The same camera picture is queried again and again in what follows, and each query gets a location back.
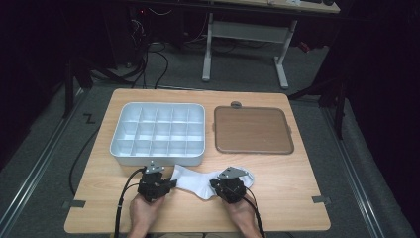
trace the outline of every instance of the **human hand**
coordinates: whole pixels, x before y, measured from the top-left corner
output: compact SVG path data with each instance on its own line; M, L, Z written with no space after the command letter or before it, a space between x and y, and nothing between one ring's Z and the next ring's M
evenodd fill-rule
M140 194L137 194L130 204L130 217L132 227L128 238L145 237L149 229L158 218L158 210L163 205L164 196L155 201L148 202Z
M248 194L245 194L245 198L254 206L256 205L255 201ZM223 204L225 205L231 220L246 238L262 237L255 223L256 212L250 204L243 199L231 204L223 200Z

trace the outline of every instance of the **wooden table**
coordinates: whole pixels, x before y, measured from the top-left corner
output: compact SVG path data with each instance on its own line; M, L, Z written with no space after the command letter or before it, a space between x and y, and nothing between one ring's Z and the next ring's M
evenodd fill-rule
M228 166L241 166L255 176L251 187L257 198L265 231L320 231L330 228L325 205L314 203L320 191L308 160L286 95L280 93L218 92L117 89L112 95L102 126L89 157L75 200L84 207L71 207L65 221L69 233L113 233L121 191L136 167L120 166L109 147L122 107L128 102L190 102L204 106L206 150L200 166L189 169L209 173ZM240 101L243 106L276 107L284 111L291 128L294 152L291 155L222 154L215 148L212 129L214 109ZM163 173L170 178L173 167ZM132 179L139 181L141 175ZM137 189L125 194L120 230L130 229L129 205ZM157 223L150 232L233 232L219 197L201 200L195 194L173 189L166 196Z

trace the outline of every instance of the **dark background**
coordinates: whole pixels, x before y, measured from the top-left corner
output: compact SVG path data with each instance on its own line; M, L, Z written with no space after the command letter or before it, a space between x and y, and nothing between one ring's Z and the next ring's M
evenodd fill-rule
M415 183L420 169L419 1L341 0L338 4L343 16L372 21L360 26L303 20L292 45L304 42L310 48L331 47L314 83L343 72L349 77L346 95L367 145L401 209L420 234L420 189ZM70 57L82 55L103 67L134 62L130 17L126 6L113 4L2 3L0 168L62 84ZM150 21L148 30L154 40L180 48L183 41L190 40L184 32L196 36L205 19L204 13L180 10L161 18L140 18ZM333 89L327 87L319 93Z

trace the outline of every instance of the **black cable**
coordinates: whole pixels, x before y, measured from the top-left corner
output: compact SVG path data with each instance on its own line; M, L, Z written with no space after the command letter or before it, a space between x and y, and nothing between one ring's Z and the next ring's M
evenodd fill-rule
M139 183L133 183L133 184L129 185L126 190L128 190L130 187L135 186L135 185L139 185Z
M292 234L290 234L290 232L285 232L285 233L286 233L286 235L288 235L288 237L294 238L294 236Z
M123 208L123 202L124 202L124 194L126 193L127 189L130 188L129 186L131 179L138 173L142 172L144 168L135 170L127 180L126 184L124 185L123 191L121 192L120 199L118 201L118 207L117 207L117 214L115 216L115 230L114 230L114 237L118 238L120 236L120 218L121 218L121 210Z
M263 48L263 47L265 47L265 46L267 46L267 45L272 45L272 43L271 43L271 42L263 42L263 43L260 43L260 44L259 44L259 45L257 45L257 46L253 46L253 45L250 45L250 44L245 44L245 43L242 43L241 41L238 41L238 42L237 42L237 44L238 44L239 46L241 46L241 47L245 47L245 48L253 48L253 49Z
M136 79L133 81L133 84L132 84L132 86L131 86L131 88L135 88L136 87L136 83L137 83L137 81L140 79L140 77L142 77L143 76L143 88L145 88L145 83L146 83L146 77L145 77L145 74L146 74L146 67L147 67L147 65L148 65L148 60L149 60L149 48L150 48L150 45L148 45L147 47L146 47L146 59L143 59L142 58L142 60L141 60L141 62L142 62L142 71L139 73L139 75L136 77Z
M86 149L86 147L87 147L87 144L89 144L89 142L92 140L92 138L96 135L96 133L98 133L98 131L99 131L99 128L100 127L98 127L94 132L93 132L93 134L89 137L89 139L84 143L84 145L83 145L83 147L81 148L81 150L79 151L79 153L77 154L77 157L76 157L76 159L74 160L74 162L73 162L73 165L71 166L71 169L70 169L70 173L69 173L69 175L68 175L68 185L70 186L70 190L71 190L71 193L73 194L73 196L75 196L76 195L76 192L74 191L74 188L73 188L73 182L72 182L72 180L71 180L71 178L73 177L73 171L74 171L74 168L75 168L75 166L76 166L76 164L77 164L77 162L78 162L78 160L80 159L80 156L81 156L81 154L83 153L83 151L84 151L84 149Z
M227 53L229 53L229 52L233 51L236 47L237 47L237 42L236 42L236 41L234 41L234 42L233 42L232 47L231 47L230 49L226 50L226 51L218 51L218 50L216 50L214 47L212 47L211 49L212 49L212 51L214 51L215 53L219 53L219 54L227 54Z
M131 88L134 88L136 86L137 81L139 81L140 77L143 75L143 73L145 73L145 69L146 69L146 62L142 59L142 65L144 66L144 68L140 71L139 75L136 77L136 79L133 81Z
M157 82L155 83L155 89L158 89L158 83L160 82L160 80L163 78L163 76L166 74L166 72L167 72L167 68L169 67L169 61L167 60L167 57L166 56L164 56L164 55L162 55L161 53L159 53L159 52L155 52L155 54L158 54L158 55L160 55L161 57L163 57L164 58L164 60L166 61L166 67L165 67L165 69L164 69L164 72L161 74L161 76L157 79Z
M251 195L253 196L254 201L256 202L256 207L258 207L257 206L257 200L256 200L256 197L254 196L253 192L249 188L247 188L247 187L246 187L246 189L251 193ZM288 235L290 238L294 238L294 236L290 232L285 232L285 234Z
M261 216L260 216L260 212L259 212L259 208L258 208L258 205L257 205L257 200L256 200L256 197L254 196L254 194L250 191L250 189L249 188L247 188L246 187L246 189L251 193L251 195L253 196L253 199L254 199L254 202L256 203L256 204L253 204L252 202L250 202L246 197L242 197L242 199L244 200L244 201L246 201L251 207L253 207L254 208L254 211L256 212L256 218L257 218L257 224L258 224L258 226L259 226L259 231L260 231L260 234L261 234L261 236L262 237L265 237L265 232L264 232L264 230L263 230L263 222L262 222L262 219L261 219Z
M148 64L149 62L149 48L146 51L146 64ZM146 86L146 68L143 71L143 85L142 85L142 89L148 89L148 87Z

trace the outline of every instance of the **cable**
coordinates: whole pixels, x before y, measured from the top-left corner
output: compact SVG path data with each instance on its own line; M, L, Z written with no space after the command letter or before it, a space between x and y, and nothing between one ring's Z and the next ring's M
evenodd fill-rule
M231 40L231 39L229 39L229 40L224 40L224 39L221 39L221 42L232 42L232 40ZM214 52L216 52L216 53L220 53L220 54L226 54L226 53L229 53L229 52L231 52L232 50L234 50L234 49L236 48L236 46L237 46L237 41L233 41L233 43L232 43L232 47L231 47L230 49L228 49L228 50L224 51L224 52L222 52L222 51L218 51L218 50L216 50L214 47L212 47L212 51L214 51Z
M202 40L204 40L204 39L207 39L207 37L203 37L203 38L201 38L201 39L198 39L199 37L201 37L201 35L203 34L203 32L204 32L204 29L206 28L206 23L207 23L207 19L208 19L208 17L209 17L209 14L207 13L206 14L206 17L204 18L204 23L203 23L203 26L201 27L201 31L200 31L200 33L197 35L197 37L194 39L194 40L191 40L191 41L189 41L189 42L184 42L185 44L188 44L188 43L195 43L195 42L199 42L199 41L202 41Z
M142 89L148 89L148 86L146 84L146 72L143 72L143 85L142 85Z
M131 22L136 24L136 29L134 30L134 32L131 35L131 37L133 39L133 43L134 43L134 48L136 50L138 44L137 44L137 40L136 40L137 37L135 35L136 35L137 31L139 30L139 28L141 28L142 29L141 36L139 37L139 43L140 43L142 41L142 37L145 35L145 28L143 27L142 23L137 21L137 20L132 19Z
M139 183L133 183L133 184L129 185L129 186L127 187L127 190L128 190L130 187L135 186L135 185L139 185Z
M75 166L76 166L76 164L77 164L77 162L78 162L78 160L80 159L80 156L81 156L81 154L83 153L83 151L84 151L84 149L86 149L86 147L87 147L87 144L92 140L92 138L96 135L96 133L98 133L98 131L99 131L99 128L100 127L98 127L94 132L93 132L93 134L89 137L89 139L84 143L84 145L83 145L83 147L81 148L81 150L79 151L79 153L77 154L77 157L76 157L76 159L74 160L74 162L73 162L73 165L71 166L71 169L70 169L70 173L69 173L69 175L68 175L68 185L70 186L70 191L71 191L71 193L73 194L73 196L75 196L76 195L76 192L74 191L74 188L73 188L73 182L72 182L72 180L71 180L71 178L73 177L73 171L74 171L74 168L75 168Z
M158 16L164 16L164 15L167 15L167 14L169 14L169 13L171 13L171 12L172 12L172 10L169 10L168 12L165 12L165 13L158 13L158 12L155 12L152 8L149 8L149 10L150 10L151 12L155 13L155 14L156 14L156 15L158 15Z
M126 193L127 189L131 187L130 181L131 179L138 173L142 172L144 168L140 168L135 170L127 180L126 184L124 185L123 191L121 192L120 200L118 201L118 207L117 207L117 214L115 216L115 230L114 230L114 237L118 238L120 236L120 218L121 218L121 210L123 208L123 202L124 202L124 194Z
M155 89L158 89L158 83L160 82L160 80L163 78L163 76L166 74L167 72L167 68L169 67L169 61L167 60L167 57L162 55L161 53L155 52L155 54L160 55L161 57L164 58L164 60L166 61L166 67L164 68L164 72L161 74L161 76L157 79L157 82L155 83Z
M251 193L251 195L253 196L253 199L254 199L254 202L256 203L256 204L253 204L252 202L250 202L247 198L245 198L245 197L242 197L242 199L244 200L244 201L246 201L251 207L253 207L254 208L254 211L256 212L256 218L257 218L257 224L258 224L258 226L259 226L259 231L260 231L260 234L261 234L261 236L262 237L265 237L265 232L263 231L263 222L262 222L262 219L261 219L261 217L260 217L260 212L259 212L259 207L257 206L257 200L256 200L256 197L254 196L254 194L250 191L250 189L249 188L247 188L246 187L246 189Z
M290 238L294 238L294 236L293 236L292 234L290 234L290 232L284 232L284 233L286 233L286 235L287 235L288 237L290 237Z
M143 76L143 89L145 89L145 84L146 84L146 77L145 77L145 75L146 75L146 66L148 65L148 60L149 60L149 48L150 48L150 46L151 45L148 45L147 47L146 47L146 59L141 59L141 63L142 63L142 70L141 70L141 72L139 73L139 75L136 77L136 79L133 81L133 83L132 83L132 85L131 85L131 88L135 88L135 86L136 86L136 83L137 83L137 81L140 79L140 77L142 77Z
M237 42L237 44L239 45L239 46L241 46L241 47L246 47L246 48L253 48L253 49L258 49L258 48L263 48L263 47L265 47L266 45L272 45L272 43L271 42L262 42L262 43L260 43L259 45L257 45L257 46L253 46L253 45L250 45L250 44L245 44L245 43L242 43L241 41L238 41Z

